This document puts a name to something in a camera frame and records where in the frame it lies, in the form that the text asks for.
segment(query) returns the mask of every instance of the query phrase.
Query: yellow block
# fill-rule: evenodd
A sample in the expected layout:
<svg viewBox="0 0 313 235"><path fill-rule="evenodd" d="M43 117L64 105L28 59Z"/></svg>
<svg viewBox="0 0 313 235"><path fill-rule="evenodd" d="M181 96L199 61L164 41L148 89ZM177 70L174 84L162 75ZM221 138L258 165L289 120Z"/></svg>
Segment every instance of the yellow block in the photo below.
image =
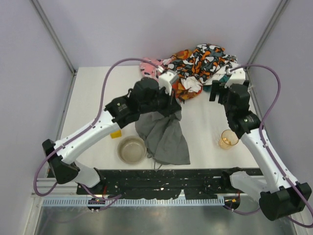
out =
<svg viewBox="0 0 313 235"><path fill-rule="evenodd" d="M121 130L118 130L118 131L115 131L115 132L111 133L110 136L111 136L112 139L118 138L118 137L122 136L122 132L121 132Z"/></svg>

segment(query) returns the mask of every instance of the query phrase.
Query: white table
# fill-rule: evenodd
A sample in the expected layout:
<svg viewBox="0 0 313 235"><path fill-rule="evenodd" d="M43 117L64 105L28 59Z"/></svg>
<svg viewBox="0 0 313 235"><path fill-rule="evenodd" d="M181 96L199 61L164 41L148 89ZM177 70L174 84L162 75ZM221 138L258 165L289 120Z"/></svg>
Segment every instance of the white table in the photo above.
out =
<svg viewBox="0 0 313 235"><path fill-rule="evenodd" d="M109 67L79 68L70 99L62 138L94 119L100 102L102 83ZM116 67L109 76L104 95L104 105L113 98L125 95L141 79L138 66ZM219 147L221 133L229 129L224 107L209 102L209 93L188 100L182 106L182 132L187 140L190 165L164 165L161 169L203 169L203 168L255 168L253 156L240 141L230 150ZM122 129L122 137L111 139L107 136L87 149L79 162L98 169L153 169L154 161L145 158L138 164L126 164L117 155L116 148L122 138L137 136L134 123Z"/></svg>

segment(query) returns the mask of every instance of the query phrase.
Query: wall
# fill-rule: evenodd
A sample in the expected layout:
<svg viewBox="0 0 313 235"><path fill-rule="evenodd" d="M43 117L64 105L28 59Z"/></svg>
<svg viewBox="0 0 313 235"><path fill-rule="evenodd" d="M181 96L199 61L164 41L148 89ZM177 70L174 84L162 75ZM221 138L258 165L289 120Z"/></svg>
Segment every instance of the wall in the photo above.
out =
<svg viewBox="0 0 313 235"><path fill-rule="evenodd" d="M248 61L279 0L39 0L75 67L211 43Z"/></svg>
<svg viewBox="0 0 313 235"><path fill-rule="evenodd" d="M3 1L0 22L0 234L19 235L71 75L29 1Z"/></svg>
<svg viewBox="0 0 313 235"><path fill-rule="evenodd" d="M311 0L291 1L255 63L271 66L282 83L277 105L266 122L269 137L286 166L313 188L312 9ZM264 69L251 72L264 114L276 94L276 81Z"/></svg>

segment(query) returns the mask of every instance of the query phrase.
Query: metal grate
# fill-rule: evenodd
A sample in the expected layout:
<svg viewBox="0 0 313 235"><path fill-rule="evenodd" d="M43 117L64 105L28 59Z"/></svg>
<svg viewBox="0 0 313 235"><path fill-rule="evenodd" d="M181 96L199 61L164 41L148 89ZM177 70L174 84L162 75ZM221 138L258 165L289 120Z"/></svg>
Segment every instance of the metal grate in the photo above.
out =
<svg viewBox="0 0 313 235"><path fill-rule="evenodd" d="M46 197L43 202L43 207L87 207L91 197L88 198L57 198ZM105 206L106 204L97 204L97 206ZM146 200L146 199L119 199L112 207L154 207L154 206L223 206L224 197L219 196L217 199L199 199L199 200L186 200L184 196L180 196L177 199L169 200Z"/></svg>

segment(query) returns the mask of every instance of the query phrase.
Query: round bowl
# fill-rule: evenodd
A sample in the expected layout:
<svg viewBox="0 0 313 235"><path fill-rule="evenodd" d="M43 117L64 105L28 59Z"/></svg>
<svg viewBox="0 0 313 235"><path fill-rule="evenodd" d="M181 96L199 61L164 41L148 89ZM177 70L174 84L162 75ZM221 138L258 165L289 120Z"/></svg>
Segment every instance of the round bowl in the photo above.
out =
<svg viewBox="0 0 313 235"><path fill-rule="evenodd" d="M135 164L144 159L147 152L145 142L137 136L128 136L118 144L117 154L125 163Z"/></svg>

